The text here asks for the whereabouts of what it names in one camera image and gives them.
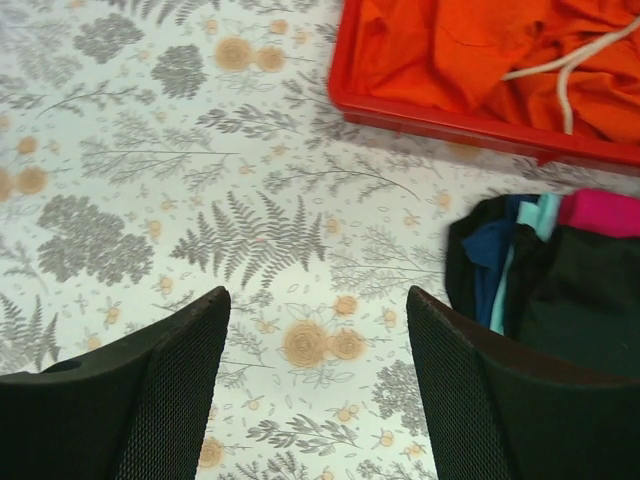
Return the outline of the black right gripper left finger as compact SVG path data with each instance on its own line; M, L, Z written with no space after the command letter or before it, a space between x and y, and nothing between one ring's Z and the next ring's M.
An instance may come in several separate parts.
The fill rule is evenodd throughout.
M2 376L2 478L194 478L230 310L216 287L106 346Z

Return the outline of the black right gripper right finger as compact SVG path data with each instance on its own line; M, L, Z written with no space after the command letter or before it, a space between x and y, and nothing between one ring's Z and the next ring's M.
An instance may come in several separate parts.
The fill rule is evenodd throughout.
M638 380L538 353L417 286L406 311L439 478L638 478Z

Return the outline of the black t shirt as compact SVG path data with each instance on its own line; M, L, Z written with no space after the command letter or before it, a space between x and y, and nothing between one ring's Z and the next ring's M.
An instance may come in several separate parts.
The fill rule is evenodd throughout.
M468 215L448 228L445 289L453 309L479 324L474 266L462 245L472 229ZM516 224L512 239L503 336L581 367L638 378L639 237L556 221L546 242Z

